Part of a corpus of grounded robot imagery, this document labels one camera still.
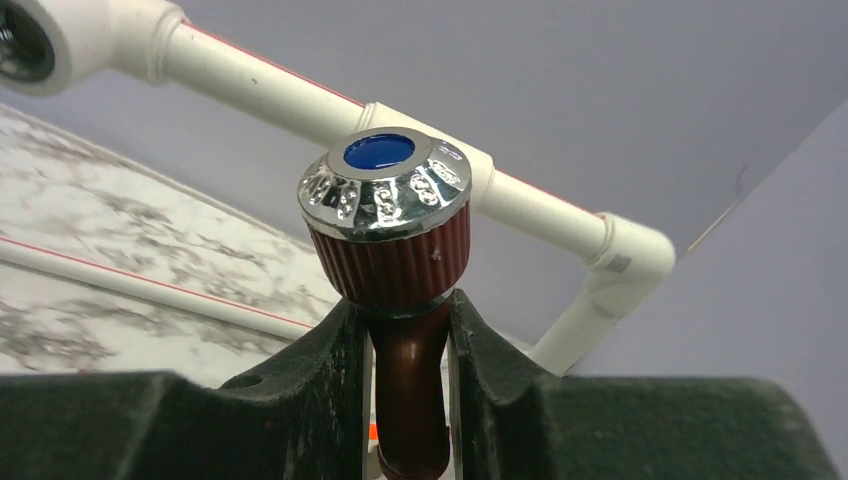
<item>silver metal top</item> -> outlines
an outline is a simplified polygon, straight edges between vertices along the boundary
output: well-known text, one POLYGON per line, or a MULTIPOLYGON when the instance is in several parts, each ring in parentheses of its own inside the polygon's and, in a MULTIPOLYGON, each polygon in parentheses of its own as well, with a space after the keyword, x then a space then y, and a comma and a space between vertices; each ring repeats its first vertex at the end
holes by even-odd
POLYGON ((453 217, 471 194, 471 164, 455 146, 401 127, 358 132, 338 142, 309 166, 297 196, 316 231, 350 242, 415 236, 453 217), (381 135, 399 135, 412 154, 384 168, 356 168, 349 147, 381 135))

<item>blue circle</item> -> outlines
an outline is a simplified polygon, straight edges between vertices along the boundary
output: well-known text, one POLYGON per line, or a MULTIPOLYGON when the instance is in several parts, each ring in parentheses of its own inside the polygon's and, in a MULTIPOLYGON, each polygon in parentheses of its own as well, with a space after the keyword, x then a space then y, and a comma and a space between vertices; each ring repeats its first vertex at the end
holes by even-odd
POLYGON ((412 156, 415 144, 396 133, 383 133, 357 140, 345 149, 348 165, 360 170, 380 170, 397 165, 412 156))

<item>pipe opening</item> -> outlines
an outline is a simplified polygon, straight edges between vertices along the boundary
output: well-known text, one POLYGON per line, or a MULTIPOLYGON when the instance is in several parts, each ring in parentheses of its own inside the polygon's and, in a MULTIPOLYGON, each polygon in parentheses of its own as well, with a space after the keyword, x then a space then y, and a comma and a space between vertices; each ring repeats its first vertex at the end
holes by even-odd
POLYGON ((40 82, 53 73, 56 57, 47 33, 20 5, 0 0, 0 75, 40 82))

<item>gray wall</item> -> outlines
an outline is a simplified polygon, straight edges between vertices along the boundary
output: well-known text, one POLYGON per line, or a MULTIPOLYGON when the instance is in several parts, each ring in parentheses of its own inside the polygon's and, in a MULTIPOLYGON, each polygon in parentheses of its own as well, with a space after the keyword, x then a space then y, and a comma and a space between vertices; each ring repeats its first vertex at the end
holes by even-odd
POLYGON ((577 370, 776 380, 848 474, 846 182, 848 103, 577 370))
MULTIPOLYGON (((436 125, 557 195, 657 226, 681 249, 848 95, 844 0, 180 3, 203 27, 436 125)), ((320 150, 241 113, 115 73, 0 102, 305 233, 293 190, 320 150)), ((474 233, 463 286, 496 327, 537 339, 581 270, 485 219, 474 233)))

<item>chrome cap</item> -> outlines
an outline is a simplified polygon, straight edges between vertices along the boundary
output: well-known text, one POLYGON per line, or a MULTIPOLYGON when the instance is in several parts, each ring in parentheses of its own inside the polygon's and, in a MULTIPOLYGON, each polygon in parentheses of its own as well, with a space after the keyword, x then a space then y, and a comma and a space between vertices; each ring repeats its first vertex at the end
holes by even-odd
POLYGON ((417 130, 353 134, 310 165, 297 196, 309 226, 350 242, 408 238, 468 202, 471 165, 455 146, 417 130))

